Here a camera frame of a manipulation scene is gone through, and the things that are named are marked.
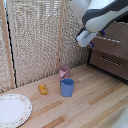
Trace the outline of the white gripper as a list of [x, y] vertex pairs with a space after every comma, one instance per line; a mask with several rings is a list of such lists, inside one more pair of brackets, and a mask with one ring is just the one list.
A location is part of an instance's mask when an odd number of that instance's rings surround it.
[[[101, 35], [105, 36], [105, 31], [100, 31]], [[88, 44], [92, 48], [94, 47], [94, 44], [90, 42], [96, 35], [96, 32], [90, 32], [86, 30], [85, 28], [82, 28], [79, 33], [76, 36], [76, 41], [81, 47], [86, 47]]]

